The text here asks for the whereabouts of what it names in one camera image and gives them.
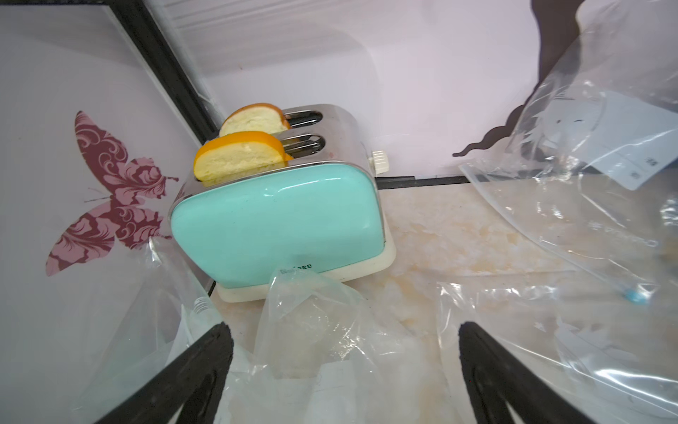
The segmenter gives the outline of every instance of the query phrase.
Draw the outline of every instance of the butterfly decal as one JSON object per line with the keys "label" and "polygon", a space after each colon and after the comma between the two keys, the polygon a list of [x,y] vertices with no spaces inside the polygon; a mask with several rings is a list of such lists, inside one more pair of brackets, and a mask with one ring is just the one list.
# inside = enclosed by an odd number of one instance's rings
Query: butterfly decal
{"label": "butterfly decal", "polygon": [[167,195],[167,180],[153,159],[141,157],[127,162],[125,145],[99,128],[83,111],[75,116],[75,137],[85,163],[97,180],[111,193],[106,203],[80,216],[54,244],[47,257],[47,276],[76,263],[105,257],[117,238],[129,249],[150,237],[160,236],[163,217],[156,211],[141,208],[144,199]]}

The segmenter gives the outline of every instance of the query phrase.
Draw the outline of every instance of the plastic wrap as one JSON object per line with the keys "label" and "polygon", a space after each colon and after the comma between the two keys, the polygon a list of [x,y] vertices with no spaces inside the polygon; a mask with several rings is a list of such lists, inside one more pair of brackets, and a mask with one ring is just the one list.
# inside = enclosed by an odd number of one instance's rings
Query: plastic wrap
{"label": "plastic wrap", "polygon": [[678,422],[678,317],[628,302],[583,271],[439,284],[437,327],[457,417],[475,424],[459,325],[477,322],[600,424]]}
{"label": "plastic wrap", "polygon": [[141,289],[73,404],[76,421],[90,424],[103,417],[223,321],[176,243],[152,237],[140,258]]}
{"label": "plastic wrap", "polygon": [[236,346],[215,422],[414,423],[423,414],[442,422],[442,408],[420,410],[431,368],[421,341],[397,322],[379,322],[357,291],[283,270],[254,353]]}
{"label": "plastic wrap", "polygon": [[502,159],[462,166],[540,246],[646,302],[676,275],[678,3],[620,1],[558,62]]}

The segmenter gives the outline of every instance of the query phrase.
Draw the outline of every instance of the white wall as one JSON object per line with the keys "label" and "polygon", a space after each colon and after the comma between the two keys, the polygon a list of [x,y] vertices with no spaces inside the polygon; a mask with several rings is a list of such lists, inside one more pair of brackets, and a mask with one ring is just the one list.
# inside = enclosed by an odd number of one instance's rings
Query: white wall
{"label": "white wall", "polygon": [[[611,0],[586,0],[584,23]],[[530,0],[153,0],[226,115],[334,103],[390,176],[459,174],[537,82]]]}
{"label": "white wall", "polygon": [[[106,202],[74,133],[78,111],[183,180],[197,142],[103,7],[0,7],[0,421],[71,422],[68,407],[139,289],[135,252],[48,277],[79,216]],[[180,182],[144,208],[166,215]]]}

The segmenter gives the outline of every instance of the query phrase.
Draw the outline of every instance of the black trim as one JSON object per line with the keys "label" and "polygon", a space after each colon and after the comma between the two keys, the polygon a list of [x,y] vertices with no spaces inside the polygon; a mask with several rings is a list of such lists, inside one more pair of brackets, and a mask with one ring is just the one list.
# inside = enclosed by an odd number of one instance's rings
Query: black trim
{"label": "black trim", "polygon": [[0,5],[107,5],[201,143],[217,130],[142,0],[0,0]]}
{"label": "black trim", "polygon": [[445,176],[441,178],[422,178],[420,180],[413,176],[378,176],[375,180],[377,182],[377,188],[380,190],[423,187],[427,185],[465,184],[468,182],[468,179],[463,175]]}
{"label": "black trim", "polygon": [[478,424],[594,424],[474,322],[459,327],[462,373]]}
{"label": "black trim", "polygon": [[222,322],[96,424],[167,423],[181,405],[177,424],[213,423],[232,360],[231,330]]}
{"label": "black trim", "polygon": [[216,281],[212,280],[212,285],[210,286],[210,290],[207,292],[207,295],[209,297],[212,297],[212,292],[214,291],[215,287],[216,287]]}

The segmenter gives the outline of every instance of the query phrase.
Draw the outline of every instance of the mint green toaster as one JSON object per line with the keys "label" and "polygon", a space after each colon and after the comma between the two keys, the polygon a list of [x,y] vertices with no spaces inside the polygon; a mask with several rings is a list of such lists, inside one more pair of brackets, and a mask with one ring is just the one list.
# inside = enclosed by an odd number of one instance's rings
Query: mint green toaster
{"label": "mint green toaster", "polygon": [[273,272],[310,269],[341,282],[387,268],[395,247],[353,116],[329,105],[283,111],[274,134],[294,159],[205,188],[193,175],[169,211],[172,235],[226,302],[265,298]]}

